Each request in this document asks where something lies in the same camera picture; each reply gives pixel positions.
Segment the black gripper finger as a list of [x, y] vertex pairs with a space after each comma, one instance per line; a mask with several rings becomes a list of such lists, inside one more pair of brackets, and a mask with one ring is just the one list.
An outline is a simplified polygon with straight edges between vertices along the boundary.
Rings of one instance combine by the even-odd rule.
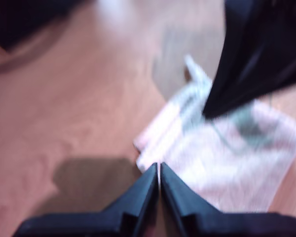
[[200, 219], [221, 215], [164, 162], [160, 166], [160, 181], [162, 198], [183, 237], [201, 237]]
[[254, 98], [286, 86], [279, 29], [284, 0], [226, 0], [225, 39], [204, 114], [225, 114]]
[[138, 237], [158, 200], [158, 166], [153, 163], [116, 201], [104, 209], [101, 232], [114, 237]]
[[[275, 53], [283, 56], [279, 70], [286, 79], [286, 86], [296, 84], [296, 0], [286, 0], [286, 11], [281, 20], [278, 39], [282, 41], [275, 47]], [[213, 119], [223, 114], [204, 114], [207, 119]]]

